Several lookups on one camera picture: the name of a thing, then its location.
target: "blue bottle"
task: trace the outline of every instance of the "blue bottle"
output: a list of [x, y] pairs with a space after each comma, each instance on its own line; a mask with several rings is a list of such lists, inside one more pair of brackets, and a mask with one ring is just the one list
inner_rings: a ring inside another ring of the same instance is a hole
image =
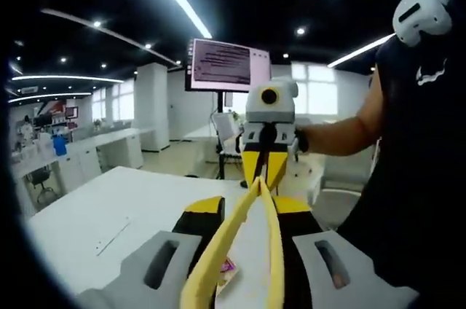
[[53, 138], [53, 148], [57, 156], [66, 155], [66, 143], [65, 138], [62, 136], [56, 136]]

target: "small card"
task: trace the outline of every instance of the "small card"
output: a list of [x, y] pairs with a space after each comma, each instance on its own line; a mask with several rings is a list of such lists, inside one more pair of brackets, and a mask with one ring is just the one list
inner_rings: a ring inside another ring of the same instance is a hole
[[230, 258], [227, 257], [221, 266], [220, 279], [217, 283], [217, 294], [219, 294], [225, 288], [225, 286], [233, 279], [237, 272], [237, 266]]

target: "white pillar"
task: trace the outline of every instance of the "white pillar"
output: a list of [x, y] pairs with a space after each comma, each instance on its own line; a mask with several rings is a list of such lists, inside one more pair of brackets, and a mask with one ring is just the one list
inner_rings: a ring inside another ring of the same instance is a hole
[[170, 145], [167, 68], [150, 63], [138, 68], [134, 86], [135, 126], [153, 131], [141, 135], [141, 149], [158, 152]]

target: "black t-shirt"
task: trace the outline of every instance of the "black t-shirt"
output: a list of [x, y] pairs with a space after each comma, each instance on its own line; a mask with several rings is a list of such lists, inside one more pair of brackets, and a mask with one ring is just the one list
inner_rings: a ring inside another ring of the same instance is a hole
[[379, 161], [339, 233], [394, 286], [429, 291], [438, 282], [434, 269], [447, 262], [439, 238], [461, 222], [452, 210], [466, 190], [466, 55], [457, 37], [417, 48], [393, 37], [377, 53], [384, 96]]

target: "person's arm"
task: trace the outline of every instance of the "person's arm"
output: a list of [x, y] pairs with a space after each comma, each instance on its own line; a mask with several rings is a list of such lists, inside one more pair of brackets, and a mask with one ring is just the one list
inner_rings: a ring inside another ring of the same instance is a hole
[[332, 124], [301, 128], [309, 142], [309, 151], [348, 156], [375, 144], [380, 137], [382, 108], [382, 87], [376, 69], [364, 104], [354, 117]]

